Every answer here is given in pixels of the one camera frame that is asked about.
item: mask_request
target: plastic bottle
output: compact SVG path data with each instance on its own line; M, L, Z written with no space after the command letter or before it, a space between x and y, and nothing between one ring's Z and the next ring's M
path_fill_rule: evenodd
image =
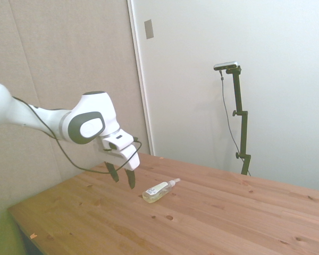
M156 202L162 196L171 191L172 187L175 186L176 182L179 182L181 179L177 178L168 182L162 182L147 191L144 191L142 196L145 201L148 203Z

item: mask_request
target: wooden table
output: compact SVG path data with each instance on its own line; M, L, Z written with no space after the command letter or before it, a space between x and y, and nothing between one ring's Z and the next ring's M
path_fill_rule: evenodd
M140 160L133 190L124 171L118 183L85 172L9 212L44 254L319 254L319 191L145 154ZM141 198L174 178L182 181L159 201Z

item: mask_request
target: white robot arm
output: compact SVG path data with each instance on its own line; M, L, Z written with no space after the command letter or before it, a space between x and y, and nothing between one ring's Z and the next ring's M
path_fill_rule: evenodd
M73 110L47 110L12 97L0 84L0 124L5 123L41 130L57 140L80 145L96 139L102 160L114 180L118 181L118 175L113 165L123 166L130 187L135 185L133 170L139 166L139 157L132 145L135 139L120 129L115 109L106 92L83 94Z

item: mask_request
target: wood knot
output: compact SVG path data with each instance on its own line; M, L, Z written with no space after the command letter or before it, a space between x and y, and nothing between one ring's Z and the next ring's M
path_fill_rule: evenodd
M95 202L95 206L101 206L101 204L102 204L102 199L100 198L100 199L98 199L96 202Z
M54 199L54 202L61 200L61 197L56 197L56 199Z
M48 240L50 240L50 241L54 240L53 236L51 236L51 235L48 235L46 238L47 238Z

